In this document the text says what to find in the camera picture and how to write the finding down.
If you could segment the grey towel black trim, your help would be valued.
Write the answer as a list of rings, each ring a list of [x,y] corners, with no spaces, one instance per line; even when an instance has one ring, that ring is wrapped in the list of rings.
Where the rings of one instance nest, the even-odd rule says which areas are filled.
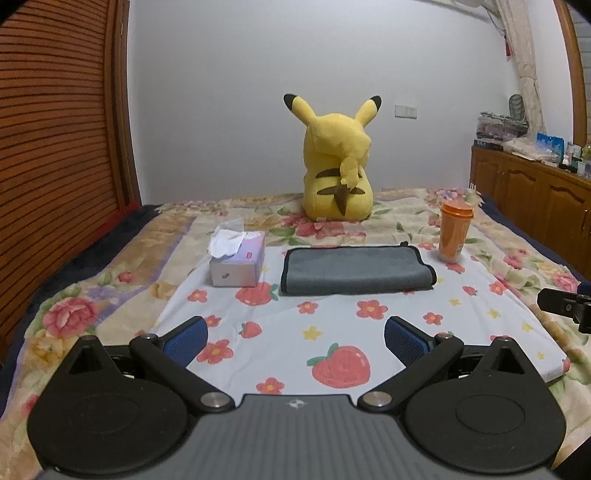
[[[384,294],[426,290],[436,282],[435,269],[407,242],[294,248],[284,257],[280,292],[287,296]]]

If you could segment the wooden side cabinet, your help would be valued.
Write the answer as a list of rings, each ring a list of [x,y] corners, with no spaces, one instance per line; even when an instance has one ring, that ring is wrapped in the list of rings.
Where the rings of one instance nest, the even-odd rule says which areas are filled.
[[[590,182],[502,151],[472,148],[470,182],[511,225],[590,278]]]

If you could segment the yellow Pikachu plush toy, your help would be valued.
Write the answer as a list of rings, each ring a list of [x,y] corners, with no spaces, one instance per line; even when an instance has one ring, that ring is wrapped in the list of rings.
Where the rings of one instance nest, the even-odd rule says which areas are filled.
[[[314,221],[360,222],[374,205],[366,173],[372,139],[365,128],[382,98],[370,97],[356,115],[315,114],[300,96],[283,96],[287,109],[304,123],[304,212]]]

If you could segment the wooden slatted wardrobe door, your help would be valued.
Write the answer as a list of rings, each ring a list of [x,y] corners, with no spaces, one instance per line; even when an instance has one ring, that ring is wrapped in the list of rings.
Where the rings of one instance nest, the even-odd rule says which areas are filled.
[[[113,1],[27,1],[1,26],[1,337],[124,204]]]

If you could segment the clutter pile on cabinet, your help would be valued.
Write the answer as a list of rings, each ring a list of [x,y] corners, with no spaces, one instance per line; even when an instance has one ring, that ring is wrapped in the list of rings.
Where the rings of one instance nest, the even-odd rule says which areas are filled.
[[[590,162],[582,157],[582,148],[561,137],[531,133],[523,97],[509,98],[509,115],[482,112],[478,118],[474,145],[502,151],[520,158],[556,166],[584,178],[590,178]]]

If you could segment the white strawberry print mat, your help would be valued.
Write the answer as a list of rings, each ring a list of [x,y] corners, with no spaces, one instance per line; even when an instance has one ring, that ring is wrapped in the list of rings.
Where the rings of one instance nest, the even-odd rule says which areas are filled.
[[[450,266],[424,250],[437,275],[425,291],[291,297],[280,292],[284,255],[279,247],[267,248],[259,284],[242,289],[214,287],[201,262],[157,320],[155,330],[164,334],[191,317],[204,318],[207,341],[190,371],[232,398],[360,396],[403,369],[384,341],[385,323],[393,316],[469,345],[513,338],[547,381],[569,370],[566,354],[531,310],[473,258]]]

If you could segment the pink tissue box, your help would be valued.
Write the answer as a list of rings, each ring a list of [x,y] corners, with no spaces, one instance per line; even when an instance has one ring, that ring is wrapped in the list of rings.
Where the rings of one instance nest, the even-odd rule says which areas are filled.
[[[225,220],[211,235],[207,247],[214,287],[256,287],[264,260],[263,231],[247,231],[242,218]]]

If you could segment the cream patterned curtain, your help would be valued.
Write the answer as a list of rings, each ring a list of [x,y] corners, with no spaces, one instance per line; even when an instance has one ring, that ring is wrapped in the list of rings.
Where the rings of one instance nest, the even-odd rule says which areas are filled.
[[[545,133],[546,130],[538,89],[534,41],[528,9],[523,0],[497,0],[496,5],[516,62],[519,91],[529,124],[528,136],[535,140],[538,133]]]

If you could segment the orange lidded plastic cup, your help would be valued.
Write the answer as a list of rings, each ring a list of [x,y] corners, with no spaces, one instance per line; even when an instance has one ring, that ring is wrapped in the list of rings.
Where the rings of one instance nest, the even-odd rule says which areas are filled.
[[[442,261],[459,261],[473,218],[473,207],[461,198],[446,201],[442,205],[438,251]]]

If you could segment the floral bed blanket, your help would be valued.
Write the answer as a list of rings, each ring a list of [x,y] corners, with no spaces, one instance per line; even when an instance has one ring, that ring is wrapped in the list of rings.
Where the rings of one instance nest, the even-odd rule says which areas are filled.
[[[446,263],[438,253],[441,207],[457,198],[473,207],[474,218],[459,261]],[[542,312],[536,304],[542,289],[572,292],[579,281],[563,261],[553,259],[517,232],[476,192],[384,192],[378,195],[370,218],[361,223],[312,222],[304,216],[297,195],[190,201],[162,205],[156,211],[158,215],[105,268],[43,301],[26,329],[1,415],[3,478],[31,479],[38,473],[39,463],[27,438],[27,419],[75,341],[93,334],[106,345],[121,345],[141,334],[157,333],[157,320],[176,289],[201,262],[209,267],[207,247],[214,229],[235,218],[243,219],[247,231],[266,233],[265,256],[270,247],[287,253],[296,247],[407,242],[416,246],[421,256],[424,250],[431,250],[446,265],[456,265],[463,257],[477,260],[508,285],[569,360],[569,370],[548,381],[567,421],[558,462],[572,459],[589,438],[590,339],[571,320]]]

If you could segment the white wall switch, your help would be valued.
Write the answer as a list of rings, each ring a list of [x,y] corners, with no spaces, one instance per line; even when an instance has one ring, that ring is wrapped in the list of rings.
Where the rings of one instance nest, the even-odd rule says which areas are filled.
[[[404,119],[417,119],[418,108],[407,105],[396,105],[394,106],[394,117]]]

